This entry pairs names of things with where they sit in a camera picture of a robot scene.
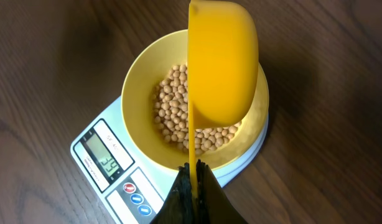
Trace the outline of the yellow measuring scoop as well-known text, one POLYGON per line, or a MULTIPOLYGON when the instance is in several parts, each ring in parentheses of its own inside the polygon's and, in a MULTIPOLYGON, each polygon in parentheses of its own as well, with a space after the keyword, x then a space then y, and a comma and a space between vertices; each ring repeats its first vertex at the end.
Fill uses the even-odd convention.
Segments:
POLYGON ((228 1, 191 1, 188 24, 189 169, 197 196, 194 131, 230 126, 245 117, 258 79, 253 18, 228 1))

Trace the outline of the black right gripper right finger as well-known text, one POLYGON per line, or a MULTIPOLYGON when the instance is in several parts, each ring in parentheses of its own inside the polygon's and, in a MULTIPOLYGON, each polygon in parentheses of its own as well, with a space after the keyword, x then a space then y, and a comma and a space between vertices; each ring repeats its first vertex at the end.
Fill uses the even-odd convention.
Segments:
POLYGON ((198 180, 196 223, 247 224, 226 197, 210 167, 200 159, 196 164, 198 180))

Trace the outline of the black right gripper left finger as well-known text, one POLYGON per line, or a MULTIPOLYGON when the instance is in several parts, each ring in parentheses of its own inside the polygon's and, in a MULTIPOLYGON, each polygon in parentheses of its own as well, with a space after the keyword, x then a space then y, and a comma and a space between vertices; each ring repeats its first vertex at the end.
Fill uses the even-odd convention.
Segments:
POLYGON ((151 224, 192 224, 193 198, 189 164, 179 167, 177 177, 164 201, 162 208, 151 224))

